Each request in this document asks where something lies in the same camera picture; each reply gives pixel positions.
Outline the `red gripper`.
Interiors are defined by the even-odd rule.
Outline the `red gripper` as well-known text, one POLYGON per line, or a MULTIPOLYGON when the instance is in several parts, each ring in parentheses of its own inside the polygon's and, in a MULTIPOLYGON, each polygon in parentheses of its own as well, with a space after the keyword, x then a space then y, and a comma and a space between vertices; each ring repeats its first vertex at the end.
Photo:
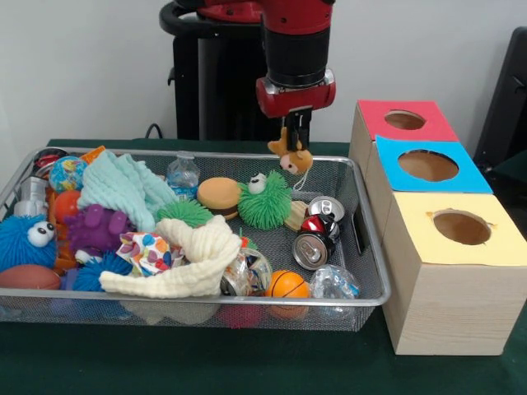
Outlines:
POLYGON ((334 76, 325 76, 319 85, 299 89, 275 86, 267 77, 256 81, 256 97, 262 113, 270 119, 286 117, 289 151, 299 150, 299 140, 302 149, 309 148, 312 110, 329 107, 335 96, 334 76), (293 112, 299 109, 300 114, 293 112))

